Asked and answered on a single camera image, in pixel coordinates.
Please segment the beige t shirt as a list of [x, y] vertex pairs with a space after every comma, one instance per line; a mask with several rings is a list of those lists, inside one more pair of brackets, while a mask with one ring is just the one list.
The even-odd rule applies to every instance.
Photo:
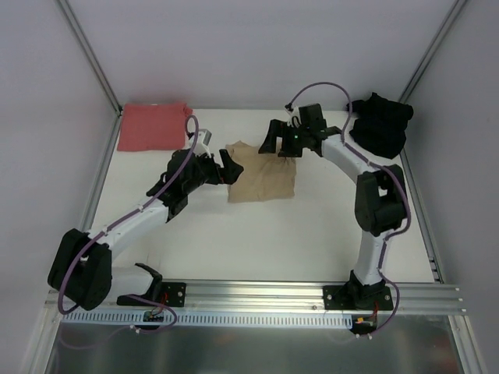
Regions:
[[276, 153], [258, 153], [257, 146], [238, 141], [226, 146], [229, 156], [243, 167], [228, 187], [229, 203], [256, 203], [295, 196], [296, 159]]

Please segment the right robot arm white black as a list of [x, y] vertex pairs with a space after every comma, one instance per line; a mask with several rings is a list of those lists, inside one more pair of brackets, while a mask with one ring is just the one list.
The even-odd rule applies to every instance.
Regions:
[[383, 266], [390, 239], [410, 225], [403, 170], [376, 164], [350, 146], [344, 129], [327, 125], [319, 104], [286, 110], [288, 120], [271, 120], [258, 152], [298, 158], [309, 149], [339, 167], [356, 187], [354, 215], [362, 231], [358, 259], [345, 284], [323, 288], [324, 308], [392, 310]]

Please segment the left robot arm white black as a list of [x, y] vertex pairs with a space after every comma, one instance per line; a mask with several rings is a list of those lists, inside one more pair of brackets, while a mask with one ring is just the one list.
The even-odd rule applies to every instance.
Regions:
[[104, 300], [120, 305], [158, 305], [162, 275], [143, 263], [129, 268], [112, 266], [118, 255], [149, 231], [173, 220], [188, 204], [188, 196], [202, 185], [233, 185], [244, 168], [226, 149], [214, 155], [191, 150], [173, 153], [145, 201], [102, 229], [67, 231], [60, 242], [48, 275], [48, 284], [58, 291], [58, 310], [63, 315], [69, 299], [75, 308], [95, 309]]

